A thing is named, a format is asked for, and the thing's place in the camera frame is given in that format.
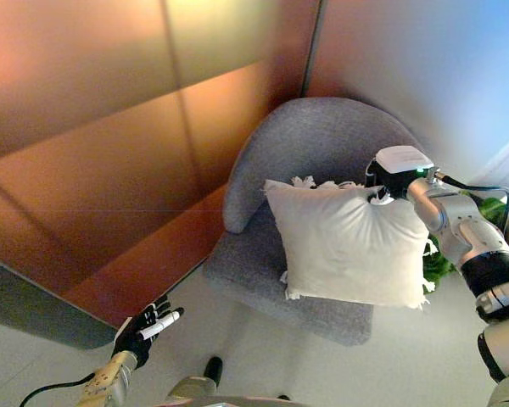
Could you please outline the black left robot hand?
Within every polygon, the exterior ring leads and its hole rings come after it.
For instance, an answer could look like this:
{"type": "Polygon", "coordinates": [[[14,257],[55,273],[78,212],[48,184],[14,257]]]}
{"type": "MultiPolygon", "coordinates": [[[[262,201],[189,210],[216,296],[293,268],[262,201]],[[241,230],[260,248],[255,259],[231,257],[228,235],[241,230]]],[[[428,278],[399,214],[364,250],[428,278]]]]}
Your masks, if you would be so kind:
{"type": "Polygon", "coordinates": [[[128,317],[115,335],[112,355],[130,352],[137,361],[139,369],[148,361],[149,350],[158,335],[179,320],[184,308],[171,309],[165,294],[149,303],[141,313],[128,317]]]}

